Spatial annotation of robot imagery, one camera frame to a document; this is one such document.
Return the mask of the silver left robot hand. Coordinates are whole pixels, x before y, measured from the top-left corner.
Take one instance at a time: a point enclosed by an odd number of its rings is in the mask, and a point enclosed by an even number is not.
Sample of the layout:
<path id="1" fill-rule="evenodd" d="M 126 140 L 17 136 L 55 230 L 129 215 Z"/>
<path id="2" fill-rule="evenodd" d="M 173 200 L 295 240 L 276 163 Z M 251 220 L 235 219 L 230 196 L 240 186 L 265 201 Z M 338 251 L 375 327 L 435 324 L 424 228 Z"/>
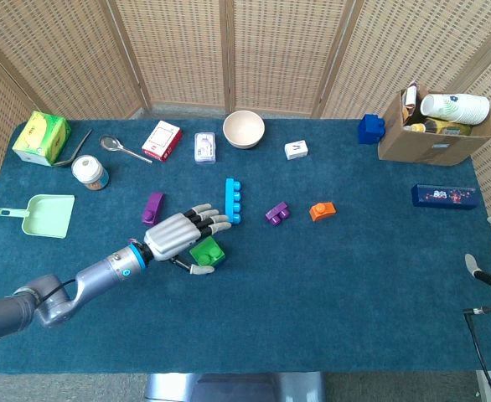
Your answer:
<path id="1" fill-rule="evenodd" d="M 148 229 L 142 244 L 154 260 L 169 260 L 190 275 L 207 275 L 214 272 L 213 266 L 187 264 L 180 260 L 179 254 L 208 236 L 230 229 L 231 225 L 229 217 L 213 209 L 211 204 L 196 205 Z"/>

